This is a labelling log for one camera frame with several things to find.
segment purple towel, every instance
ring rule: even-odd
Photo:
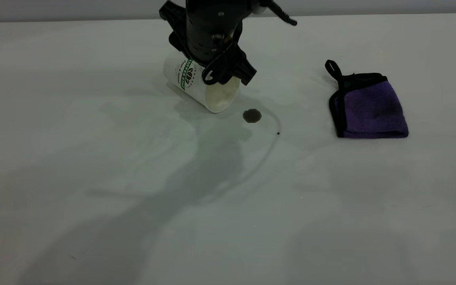
[[[402,106],[386,76],[378,73],[343,76],[332,60],[325,67],[339,83],[339,90],[330,98],[338,137],[391,139],[409,135]]]

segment coffee spill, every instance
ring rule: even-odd
[[[261,120],[261,112],[256,109],[249,109],[242,114],[242,117],[246,120],[248,123],[256,123],[259,120]]]

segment gray wall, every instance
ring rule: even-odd
[[[156,18],[164,0],[0,0],[0,21]],[[175,2],[184,5],[185,0]],[[456,13],[456,0],[277,0],[291,15]]]

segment paper cup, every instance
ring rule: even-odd
[[[204,67],[186,58],[181,52],[170,54],[163,66],[163,73],[168,81],[204,105],[210,112],[221,112],[235,99],[240,87],[240,79],[232,77],[224,85],[219,83],[206,85],[201,79],[203,70]]]

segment white table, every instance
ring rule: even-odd
[[[456,15],[298,20],[245,22],[218,115],[164,21],[0,24],[0,285],[456,285]],[[410,137],[336,138],[327,59]]]

